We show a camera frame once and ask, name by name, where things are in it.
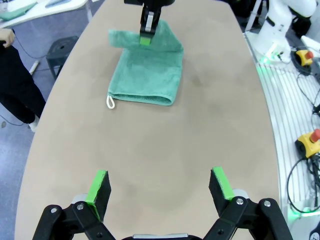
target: white sneaker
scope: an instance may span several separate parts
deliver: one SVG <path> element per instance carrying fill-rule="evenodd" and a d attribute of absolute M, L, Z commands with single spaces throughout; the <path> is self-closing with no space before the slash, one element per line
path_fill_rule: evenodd
<path fill-rule="evenodd" d="M 38 123 L 39 123 L 39 118 L 36 115 L 34 115 L 34 121 L 32 123 L 29 123 L 29 127 L 32 132 L 34 133 L 36 132 Z"/>

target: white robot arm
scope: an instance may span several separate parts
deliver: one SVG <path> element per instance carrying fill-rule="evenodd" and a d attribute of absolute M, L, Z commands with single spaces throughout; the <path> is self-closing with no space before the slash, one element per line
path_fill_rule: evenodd
<path fill-rule="evenodd" d="M 282 0 L 282 2 L 305 18 L 311 17 L 317 8 L 315 0 Z"/>
<path fill-rule="evenodd" d="M 316 11 L 316 0 L 269 0 L 269 10 L 265 22 L 253 41 L 253 47 L 269 59 L 290 62 L 291 48 L 286 33 L 293 20 L 293 12 L 303 17 L 310 17 Z"/>

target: hand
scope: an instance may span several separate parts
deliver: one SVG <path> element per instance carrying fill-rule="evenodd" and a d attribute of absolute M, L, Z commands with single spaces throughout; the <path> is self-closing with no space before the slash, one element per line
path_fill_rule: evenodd
<path fill-rule="evenodd" d="M 11 29 L 0 28 L 0 41 L 5 41 L 3 46 L 10 47 L 15 40 L 16 35 Z"/>

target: white table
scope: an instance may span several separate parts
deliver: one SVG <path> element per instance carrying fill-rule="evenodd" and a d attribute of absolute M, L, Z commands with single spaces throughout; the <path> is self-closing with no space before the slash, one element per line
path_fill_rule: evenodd
<path fill-rule="evenodd" d="M 70 2 L 60 4 L 57 6 L 52 6 L 46 8 L 46 4 L 50 0 L 38 0 L 38 4 L 31 8 L 25 15 L 12 19 L 10 21 L 0 22 L 0 28 L 7 28 L 14 25 L 22 24 L 24 22 L 53 15 L 63 12 L 73 11 L 79 9 L 85 5 L 87 17 L 90 22 L 92 19 L 92 13 L 89 5 L 89 0 L 72 0 Z M 8 11 L 14 11 L 19 8 L 23 8 L 29 4 L 36 2 L 36 0 L 14 0 L 8 4 Z"/>
<path fill-rule="evenodd" d="M 255 60 L 271 118 L 277 149 L 280 207 L 293 239 L 309 239 L 309 234 L 318 225 L 320 216 L 304 215 L 301 217 L 298 214 L 293 214 L 288 204 L 287 177 L 293 165 L 300 158 L 294 144 L 295 140 L 300 135 L 319 128 L 320 120 L 317 116 L 311 117 L 313 108 L 300 92 L 297 84 L 299 72 L 293 63 L 264 61 L 264 56 L 252 47 L 255 34 L 248 31 L 244 33 L 244 37 Z M 302 36 L 301 40 L 307 47 L 320 49 L 320 43 L 306 36 Z M 315 57 L 320 57 L 316 51 L 312 50 L 312 52 Z M 300 75 L 298 82 L 303 92 L 311 101 L 315 101 L 317 106 L 320 103 L 320 96 L 316 100 L 315 98 L 320 85 L 314 76 Z M 293 171 L 289 183 L 291 200 L 295 206 L 305 211 L 308 207 L 313 206 L 315 196 L 312 188 L 312 176 L 306 173 L 307 165 L 299 164 Z"/>

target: beige tabletop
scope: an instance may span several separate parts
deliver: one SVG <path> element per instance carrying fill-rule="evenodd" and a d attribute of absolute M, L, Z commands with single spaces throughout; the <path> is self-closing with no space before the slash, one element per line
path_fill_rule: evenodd
<path fill-rule="evenodd" d="M 109 45 L 108 30 L 139 32 L 141 12 L 122 0 L 105 1 L 70 54 L 29 153 L 16 240 L 32 239 L 47 205 L 66 208 L 88 192 L 99 169 L 109 171 L 104 223 L 117 240 L 135 233 L 204 237 L 218 217 L 208 189 L 213 166 L 222 166 L 232 187 L 253 201 L 279 199 L 265 96 L 226 3 L 177 0 L 162 8 L 185 49 L 172 106 L 116 101 L 114 110 L 107 108 L 122 52 Z M 235 239 L 252 239 L 239 232 Z"/>

